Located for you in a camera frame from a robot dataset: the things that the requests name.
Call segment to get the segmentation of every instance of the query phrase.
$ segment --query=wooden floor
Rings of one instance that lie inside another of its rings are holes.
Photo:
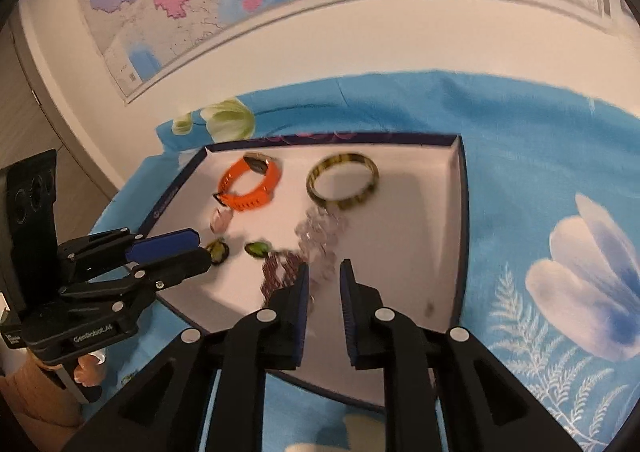
[[[109,199],[51,127],[24,76],[8,27],[0,31],[0,168],[44,150],[58,152],[58,241],[86,235]]]

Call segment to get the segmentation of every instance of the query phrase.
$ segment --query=bangle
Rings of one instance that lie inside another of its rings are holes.
[[[231,185],[250,170],[263,174],[262,182],[251,192],[243,196],[229,193]],[[232,210],[253,210],[269,203],[273,197],[282,171],[273,158],[258,152],[247,152],[224,173],[218,183],[218,192],[213,194],[219,203]]]
[[[367,183],[367,185],[356,195],[344,199],[327,199],[318,194],[315,188],[318,176],[332,166],[347,162],[361,163],[365,167],[367,167],[371,171],[371,180],[369,181],[369,183]],[[318,163],[311,169],[309,174],[306,176],[306,193],[309,194],[309,197],[311,197],[312,201],[319,207],[322,207],[324,209],[337,207],[340,210],[348,210],[358,204],[364,203],[375,192],[376,188],[378,187],[379,181],[380,173],[378,172],[378,168],[376,167],[376,164],[373,163],[371,158],[367,158],[367,156],[358,154],[357,152],[344,152],[323,159],[320,163]]]

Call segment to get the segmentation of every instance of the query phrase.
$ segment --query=wall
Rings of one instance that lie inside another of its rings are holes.
[[[160,152],[154,127],[229,96],[323,77],[440,68],[569,88],[640,116],[635,42],[565,0],[297,0],[196,48],[125,105],[77,0],[21,0],[36,66],[117,187]]]

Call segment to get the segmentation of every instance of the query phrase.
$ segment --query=human hand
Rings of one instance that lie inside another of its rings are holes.
[[[100,360],[93,355],[84,355],[78,358],[78,366],[74,370],[74,380],[83,387],[95,387],[100,385],[106,376],[106,365],[100,364]]]

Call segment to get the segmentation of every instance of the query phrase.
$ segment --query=white tray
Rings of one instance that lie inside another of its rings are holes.
[[[385,305],[422,327],[445,331],[457,321],[466,275],[464,159],[459,139],[450,138],[454,140],[450,146],[355,143],[260,148],[283,167],[273,201],[257,210],[237,212],[225,237],[228,260],[161,292],[162,300],[209,332],[228,329],[259,310],[264,301],[263,261],[244,252],[244,244],[265,239],[276,249],[296,249],[294,228],[313,204],[305,189],[309,169],[337,152],[361,152],[377,164],[380,186],[366,204],[346,212],[350,226],[340,237],[338,263],[350,258],[356,280],[376,287]],[[207,151],[149,236],[189,227],[199,232],[202,245],[212,241],[209,216],[217,206],[212,193],[220,175],[245,152]],[[345,196],[364,181],[366,172],[355,165],[336,167],[319,180],[319,188]],[[235,190],[250,190],[259,179],[248,174]],[[291,376],[332,398],[382,406],[382,372],[355,371],[350,366],[337,273],[338,266],[335,279],[316,294],[302,366]]]

